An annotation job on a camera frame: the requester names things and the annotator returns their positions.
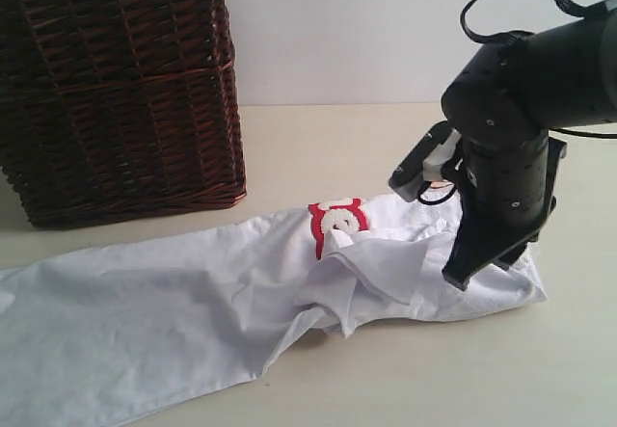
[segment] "red and white label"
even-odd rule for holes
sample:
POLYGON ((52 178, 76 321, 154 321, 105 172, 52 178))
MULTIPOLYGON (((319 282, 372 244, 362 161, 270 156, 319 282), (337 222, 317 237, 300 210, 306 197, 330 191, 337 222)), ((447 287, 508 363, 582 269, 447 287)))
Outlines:
POLYGON ((317 243, 317 259, 324 250, 326 232, 339 229, 348 235, 368 230, 366 215, 360 208, 360 199, 342 199, 314 203, 308 206, 312 215, 310 230, 317 243))

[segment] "white table surface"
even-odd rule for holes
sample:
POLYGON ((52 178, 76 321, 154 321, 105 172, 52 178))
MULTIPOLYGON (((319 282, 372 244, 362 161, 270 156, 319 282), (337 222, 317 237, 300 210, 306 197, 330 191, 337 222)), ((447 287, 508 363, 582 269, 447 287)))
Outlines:
MULTIPOLYGON (((250 194, 237 207, 36 232, 0 180, 0 268, 389 191, 436 104, 241 111, 250 194)), ((348 340, 308 334, 261 380, 135 427, 617 425, 617 143, 568 138, 539 244, 545 304, 456 324, 386 322, 348 340)))

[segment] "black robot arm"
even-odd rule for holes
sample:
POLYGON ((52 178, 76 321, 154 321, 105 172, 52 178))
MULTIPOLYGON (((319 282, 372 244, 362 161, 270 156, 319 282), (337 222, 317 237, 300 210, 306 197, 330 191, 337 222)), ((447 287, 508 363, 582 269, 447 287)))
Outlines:
POLYGON ((431 182, 454 183, 449 196, 458 190, 463 218, 443 276, 462 290, 480 269, 508 268, 538 239, 555 207, 566 150, 550 131, 617 120, 617 0, 589 7, 555 0, 579 20, 539 34, 492 36, 467 26, 475 1, 461 24, 482 47, 443 94, 446 120, 389 181, 403 199, 427 204, 440 202, 422 196, 431 182))

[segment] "wrinkled fabric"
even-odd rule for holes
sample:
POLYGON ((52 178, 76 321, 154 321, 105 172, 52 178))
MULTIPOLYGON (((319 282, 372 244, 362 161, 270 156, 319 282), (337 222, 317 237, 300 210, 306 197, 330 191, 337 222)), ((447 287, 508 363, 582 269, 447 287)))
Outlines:
POLYGON ((378 319, 465 320, 546 299, 529 254, 467 292, 443 280, 456 198, 363 201, 363 229, 344 203, 320 205, 319 223, 298 208, 0 271, 0 425, 125 425, 259 378, 309 329, 348 336, 378 319))

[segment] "brown wicker basket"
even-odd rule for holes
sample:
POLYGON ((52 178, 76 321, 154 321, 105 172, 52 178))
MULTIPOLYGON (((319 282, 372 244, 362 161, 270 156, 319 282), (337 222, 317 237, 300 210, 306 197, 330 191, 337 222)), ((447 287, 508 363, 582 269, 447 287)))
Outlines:
POLYGON ((0 0, 0 166, 35 227, 245 195, 225 0, 0 0))

